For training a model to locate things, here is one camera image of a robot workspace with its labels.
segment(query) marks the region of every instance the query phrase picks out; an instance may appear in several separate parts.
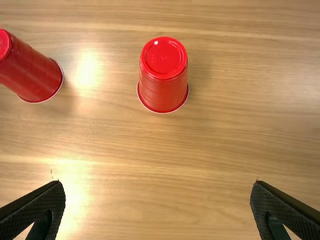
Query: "wooden table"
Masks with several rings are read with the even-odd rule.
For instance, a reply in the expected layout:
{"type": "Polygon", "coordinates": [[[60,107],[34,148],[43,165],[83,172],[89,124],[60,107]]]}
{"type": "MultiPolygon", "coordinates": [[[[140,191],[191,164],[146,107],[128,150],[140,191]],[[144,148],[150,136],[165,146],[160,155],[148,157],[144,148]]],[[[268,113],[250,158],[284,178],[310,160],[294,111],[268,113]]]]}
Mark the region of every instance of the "wooden table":
{"type": "Polygon", "coordinates": [[[131,2],[1,0],[65,83],[43,104],[0,86],[0,206],[59,179],[57,240],[258,240],[257,179],[320,209],[320,2],[131,2]],[[188,52],[171,114],[136,93],[157,36],[188,52]]]}

